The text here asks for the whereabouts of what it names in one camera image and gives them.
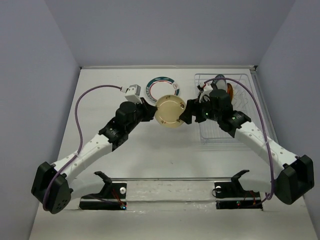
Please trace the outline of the yellow brown patterned plate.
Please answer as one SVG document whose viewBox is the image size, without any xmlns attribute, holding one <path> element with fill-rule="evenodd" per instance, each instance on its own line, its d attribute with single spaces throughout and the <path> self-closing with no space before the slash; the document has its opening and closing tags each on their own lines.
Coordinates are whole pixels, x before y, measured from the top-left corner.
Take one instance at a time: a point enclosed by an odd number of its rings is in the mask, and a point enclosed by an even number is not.
<svg viewBox="0 0 320 240">
<path fill-rule="evenodd" d="M 230 100 L 233 101 L 234 99 L 234 88 L 230 83 L 227 83 L 226 92 L 228 93 Z"/>
</svg>

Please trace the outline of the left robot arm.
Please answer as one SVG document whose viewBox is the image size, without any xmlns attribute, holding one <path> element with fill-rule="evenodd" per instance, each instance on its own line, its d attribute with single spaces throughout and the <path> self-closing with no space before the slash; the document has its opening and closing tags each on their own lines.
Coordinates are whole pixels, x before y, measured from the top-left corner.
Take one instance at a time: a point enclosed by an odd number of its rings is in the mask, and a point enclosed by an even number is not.
<svg viewBox="0 0 320 240">
<path fill-rule="evenodd" d="M 45 211 L 57 214 L 72 200 L 76 188 L 72 182 L 87 167 L 124 144 L 129 134 L 141 122 L 151 121 L 157 107 L 144 98 L 138 103 L 124 101 L 115 116 L 87 143 L 80 143 L 77 151 L 52 164 L 43 162 L 36 170 L 31 194 Z"/>
</svg>

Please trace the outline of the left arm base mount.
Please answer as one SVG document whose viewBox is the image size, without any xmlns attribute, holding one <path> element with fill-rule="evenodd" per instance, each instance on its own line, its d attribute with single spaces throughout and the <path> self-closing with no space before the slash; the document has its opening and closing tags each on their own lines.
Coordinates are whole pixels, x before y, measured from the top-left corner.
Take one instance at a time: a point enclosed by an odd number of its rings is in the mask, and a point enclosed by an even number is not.
<svg viewBox="0 0 320 240">
<path fill-rule="evenodd" d="M 112 180 L 105 173 L 94 173 L 103 181 L 99 193 L 92 193 L 80 198 L 81 210 L 125 211 L 127 209 L 127 182 Z"/>
</svg>

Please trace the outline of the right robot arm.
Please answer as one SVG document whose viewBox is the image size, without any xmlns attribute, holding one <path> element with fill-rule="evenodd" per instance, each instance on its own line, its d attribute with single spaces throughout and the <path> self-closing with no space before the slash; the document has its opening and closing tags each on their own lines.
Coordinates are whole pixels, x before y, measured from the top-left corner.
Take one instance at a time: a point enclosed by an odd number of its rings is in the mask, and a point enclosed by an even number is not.
<svg viewBox="0 0 320 240">
<path fill-rule="evenodd" d="M 245 113 L 234 110 L 230 96 L 222 89 L 210 91 L 204 99 L 189 99 L 179 119 L 186 124 L 217 122 L 221 130 L 245 144 L 270 168 L 270 181 L 262 181 L 244 169 L 231 177 L 235 196 L 248 191 L 264 192 L 267 199 L 276 196 L 286 205 L 293 204 L 315 186 L 314 163 L 307 155 L 298 156 L 269 138 L 266 128 L 258 128 Z"/>
</svg>

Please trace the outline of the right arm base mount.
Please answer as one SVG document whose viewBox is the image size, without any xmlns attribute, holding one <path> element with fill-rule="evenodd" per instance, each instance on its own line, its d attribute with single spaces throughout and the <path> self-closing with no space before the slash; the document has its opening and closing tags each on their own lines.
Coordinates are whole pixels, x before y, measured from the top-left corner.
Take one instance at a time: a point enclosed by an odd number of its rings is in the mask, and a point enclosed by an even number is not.
<svg viewBox="0 0 320 240">
<path fill-rule="evenodd" d="M 260 193 L 244 190 L 240 185 L 239 179 L 248 172 L 249 170 L 242 170 L 232 176 L 229 181 L 214 183 L 211 194 L 215 198 L 217 210 L 263 210 Z"/>
</svg>

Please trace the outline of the dark blue rimmed white plate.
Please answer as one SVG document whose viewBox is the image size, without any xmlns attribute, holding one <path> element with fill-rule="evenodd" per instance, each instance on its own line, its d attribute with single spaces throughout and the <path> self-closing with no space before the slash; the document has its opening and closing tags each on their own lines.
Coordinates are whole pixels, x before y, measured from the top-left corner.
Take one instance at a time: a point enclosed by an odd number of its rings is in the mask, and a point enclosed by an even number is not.
<svg viewBox="0 0 320 240">
<path fill-rule="evenodd" d="M 212 80 L 211 85 L 219 90 L 227 91 L 227 82 L 225 80 L 225 76 L 223 74 L 218 74 Z"/>
</svg>

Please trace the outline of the cream plate with small prints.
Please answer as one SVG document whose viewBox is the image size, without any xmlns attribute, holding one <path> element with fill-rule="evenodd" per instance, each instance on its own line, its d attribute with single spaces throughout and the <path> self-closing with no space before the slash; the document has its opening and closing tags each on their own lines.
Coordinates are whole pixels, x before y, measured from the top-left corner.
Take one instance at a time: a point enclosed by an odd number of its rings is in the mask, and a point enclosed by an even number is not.
<svg viewBox="0 0 320 240">
<path fill-rule="evenodd" d="M 176 95 L 165 95 L 160 97 L 155 103 L 157 108 L 155 119 L 166 128 L 178 128 L 184 121 L 180 120 L 180 115 L 185 111 L 187 104 Z"/>
</svg>

